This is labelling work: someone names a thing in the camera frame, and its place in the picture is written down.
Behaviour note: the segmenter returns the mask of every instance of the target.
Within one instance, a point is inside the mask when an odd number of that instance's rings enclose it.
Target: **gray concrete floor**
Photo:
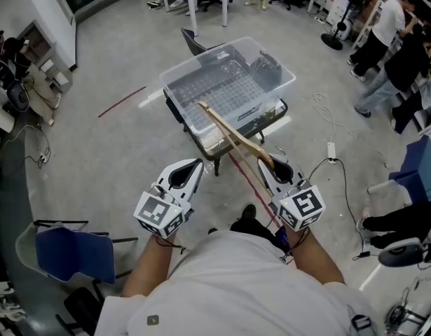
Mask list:
[[[47,129],[51,161],[41,171],[27,164],[34,218],[89,220],[90,231],[139,237],[136,244],[116,246],[120,271],[133,266],[149,237],[132,217],[142,191],[149,189],[167,165],[201,157],[162,99],[138,108],[161,88],[161,72],[191,57],[179,31],[180,27],[191,28],[185,9],[150,11],[146,1],[119,1],[79,25],[74,85],[63,97],[54,126]],[[197,41],[214,46],[251,36],[296,75],[294,86],[284,96],[291,122],[268,135],[264,147],[271,152],[279,145],[306,174],[327,156],[332,131],[332,125],[312,107],[313,91],[328,98],[335,121],[345,126],[336,128],[332,141],[346,166],[350,207],[358,217],[369,203],[367,186],[387,180],[389,172],[398,170],[406,145],[418,139],[414,125],[402,136],[392,131],[388,111],[396,101],[379,108],[368,120],[356,114],[353,104],[366,84],[349,74],[350,45],[345,43],[342,51],[325,46],[320,40],[324,25],[309,17],[304,8],[287,11],[273,4],[262,11],[243,6],[244,1],[234,0],[229,6],[227,27],[221,26],[218,6],[197,13]],[[97,117],[144,85],[143,92]],[[359,287],[378,261],[352,261],[360,252],[360,238],[346,206],[341,166],[324,164],[312,181],[327,205],[313,232],[346,281]],[[268,201],[267,194],[261,194]],[[227,229],[248,202],[258,206],[261,220],[267,222],[252,189],[228,157],[221,159],[219,177],[213,174],[213,164],[205,161],[205,174],[192,199],[196,212],[179,229],[179,243],[192,247],[210,228]],[[394,201],[386,198],[382,203],[391,210]]]

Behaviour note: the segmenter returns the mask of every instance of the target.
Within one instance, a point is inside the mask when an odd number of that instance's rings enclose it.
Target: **transparent plastic bin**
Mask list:
[[[216,126],[197,102],[206,102],[239,129],[274,109],[296,76],[254,39],[243,37],[182,62],[159,79],[186,124],[203,142]]]

